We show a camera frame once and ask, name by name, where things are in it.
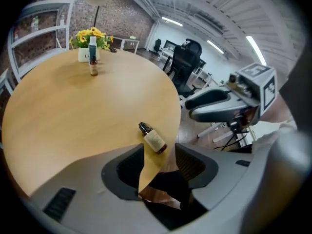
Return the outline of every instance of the black office chair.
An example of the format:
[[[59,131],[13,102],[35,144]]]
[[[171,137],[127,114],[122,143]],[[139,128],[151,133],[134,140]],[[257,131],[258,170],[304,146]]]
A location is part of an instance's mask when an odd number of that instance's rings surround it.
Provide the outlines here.
[[[155,41],[155,46],[154,46],[154,50],[156,51],[156,53],[158,53],[160,51],[160,45],[161,45],[161,40],[157,39]]]
[[[192,71],[199,66],[202,48],[200,44],[194,40],[186,39],[186,43],[175,47],[174,57],[172,60],[172,69],[175,74],[172,78],[179,95],[187,98],[193,95],[196,89],[200,89],[194,85],[191,89],[186,85]]]

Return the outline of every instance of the white ceiling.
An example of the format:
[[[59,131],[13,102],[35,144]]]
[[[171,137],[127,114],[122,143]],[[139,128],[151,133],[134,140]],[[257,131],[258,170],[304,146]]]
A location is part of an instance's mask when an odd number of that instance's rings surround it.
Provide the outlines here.
[[[194,34],[205,36],[228,58],[259,62],[246,36],[258,44],[267,65],[288,74],[304,45],[302,26],[285,0],[136,0],[149,14],[181,22]],[[194,14],[204,16],[223,33],[214,36]]]

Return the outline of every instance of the white vase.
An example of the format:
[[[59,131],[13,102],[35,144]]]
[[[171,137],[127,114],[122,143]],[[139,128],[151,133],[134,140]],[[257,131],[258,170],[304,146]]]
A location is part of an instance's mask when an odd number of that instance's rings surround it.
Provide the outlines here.
[[[99,60],[99,50],[96,52],[97,60]],[[78,61],[89,62],[89,48],[79,48],[78,50]]]

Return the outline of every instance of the flower bouquet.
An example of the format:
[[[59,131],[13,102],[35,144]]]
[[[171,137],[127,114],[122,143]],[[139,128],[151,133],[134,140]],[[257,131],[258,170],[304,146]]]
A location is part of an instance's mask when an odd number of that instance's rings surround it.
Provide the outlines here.
[[[70,38],[69,42],[74,49],[76,46],[79,47],[78,61],[88,62],[89,61],[89,42],[90,37],[97,37],[97,47],[105,50],[109,50],[109,42],[113,42],[114,37],[108,37],[105,33],[100,32],[97,28],[92,27],[91,29],[81,30],[76,35],[76,39]],[[97,49],[97,59],[99,59],[99,51]]]

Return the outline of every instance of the chair backrest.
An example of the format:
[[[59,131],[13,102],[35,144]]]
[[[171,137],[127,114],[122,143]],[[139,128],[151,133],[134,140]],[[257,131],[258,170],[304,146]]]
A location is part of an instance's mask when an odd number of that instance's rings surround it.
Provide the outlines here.
[[[172,61],[175,75],[172,81],[177,89],[184,87],[192,71],[198,68],[201,52],[200,44],[190,39],[187,39],[185,44],[175,47]]]
[[[161,45],[161,40],[160,40],[160,39],[157,39],[157,40],[155,41],[154,49],[155,49],[156,51],[159,51],[160,45]]]

